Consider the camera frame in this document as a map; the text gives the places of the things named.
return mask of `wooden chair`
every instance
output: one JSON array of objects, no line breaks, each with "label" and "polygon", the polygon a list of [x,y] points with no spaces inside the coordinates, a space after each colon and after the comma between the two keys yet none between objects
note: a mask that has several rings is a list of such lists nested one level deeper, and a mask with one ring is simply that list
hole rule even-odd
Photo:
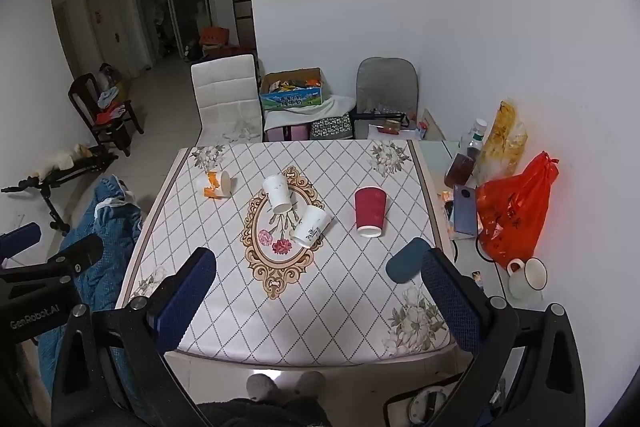
[{"label": "wooden chair", "polygon": [[72,105],[78,111],[80,118],[89,128],[91,134],[94,135],[98,146],[103,147],[106,151],[104,144],[113,143],[119,150],[124,152],[125,156],[129,156],[131,137],[124,123],[131,121],[140,134],[145,134],[136,114],[133,112],[131,101],[125,100],[122,102],[125,107],[123,115],[100,125],[96,123],[97,115],[101,112],[97,102],[100,90],[95,77],[91,73],[78,76],[71,84],[68,94],[69,100],[71,100]]}]

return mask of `bottle cap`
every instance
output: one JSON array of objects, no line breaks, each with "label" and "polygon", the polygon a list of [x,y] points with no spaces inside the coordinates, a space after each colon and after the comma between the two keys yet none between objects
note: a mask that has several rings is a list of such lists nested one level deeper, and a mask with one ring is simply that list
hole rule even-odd
[{"label": "bottle cap", "polygon": [[487,127],[484,120],[481,120],[481,118],[476,118],[476,124],[474,127],[476,128],[476,130],[481,131],[482,136],[484,136]]}]

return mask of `red object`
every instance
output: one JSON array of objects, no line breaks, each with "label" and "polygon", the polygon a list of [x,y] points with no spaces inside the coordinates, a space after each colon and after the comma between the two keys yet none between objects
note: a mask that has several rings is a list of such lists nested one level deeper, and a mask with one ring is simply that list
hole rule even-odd
[{"label": "red object", "polygon": [[271,245],[273,251],[280,255],[289,253],[289,250],[291,250],[292,247],[293,245],[291,244],[289,239],[279,239],[275,243],[273,243],[273,245]]},{"label": "red object", "polygon": [[358,231],[363,227],[375,227],[382,231],[385,224],[386,192],[378,187],[359,188],[355,198]]},{"label": "red object", "polygon": [[122,114],[116,117],[112,116],[112,113],[121,105],[123,105],[122,102],[117,102],[116,100],[111,102],[109,104],[109,107],[107,107],[106,109],[103,109],[101,112],[95,115],[95,123],[97,125],[104,125],[106,123],[109,123],[111,120],[115,120],[116,118],[121,117]]},{"label": "red object", "polygon": [[200,36],[201,46],[226,46],[227,44],[229,44],[228,28],[207,26],[202,29],[202,35]]},{"label": "red object", "polygon": [[398,129],[392,129],[391,127],[378,127],[378,131],[384,134],[400,134]]},{"label": "red object", "polygon": [[493,180],[476,189],[476,205],[484,230],[484,251],[504,269],[512,259],[533,257],[545,224],[558,160],[546,152],[532,159],[522,174]]}]

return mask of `clothing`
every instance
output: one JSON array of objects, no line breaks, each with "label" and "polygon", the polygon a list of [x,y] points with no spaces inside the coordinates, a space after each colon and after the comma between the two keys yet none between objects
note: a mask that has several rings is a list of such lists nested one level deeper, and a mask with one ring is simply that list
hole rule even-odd
[{"label": "clothing", "polygon": [[245,398],[198,407],[213,427],[331,427],[318,401],[309,397],[296,398],[283,407]]},{"label": "clothing", "polygon": [[106,109],[111,105],[113,99],[116,98],[120,90],[117,87],[110,87],[105,92],[100,93],[100,98],[98,99],[98,107],[100,109]]},{"label": "clothing", "polygon": [[[123,206],[107,204],[97,209],[100,202],[105,200],[122,200],[127,203]],[[102,240],[103,253],[100,261],[74,279],[81,301],[92,312],[115,308],[133,248],[140,237],[141,222],[142,211],[132,203],[127,187],[116,176],[106,176],[95,186],[92,201],[78,226],[63,239],[60,251],[90,233],[97,234]],[[60,326],[38,338],[40,374],[49,394],[53,389],[56,362],[65,328],[66,325]],[[116,367],[120,371],[127,370],[124,354],[116,354]],[[125,374],[124,381],[130,387],[132,377]]]},{"label": "clothing", "polygon": [[114,105],[114,103],[112,103],[107,109],[96,115],[95,123],[98,125],[104,125],[105,123],[109,123],[111,120],[121,117],[126,112],[127,109],[124,107],[124,104]]}]

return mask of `white paper cup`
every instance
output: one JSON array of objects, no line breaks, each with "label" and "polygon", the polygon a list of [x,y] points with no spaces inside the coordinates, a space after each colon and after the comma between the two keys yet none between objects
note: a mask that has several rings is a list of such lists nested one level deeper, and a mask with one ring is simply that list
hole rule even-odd
[{"label": "white paper cup", "polygon": [[274,214],[286,214],[293,207],[289,185],[283,174],[274,174],[265,179],[262,183],[262,190],[269,197]]},{"label": "white paper cup", "polygon": [[322,208],[310,204],[296,229],[291,232],[291,238],[302,248],[311,248],[329,222],[331,222],[329,214]]}]

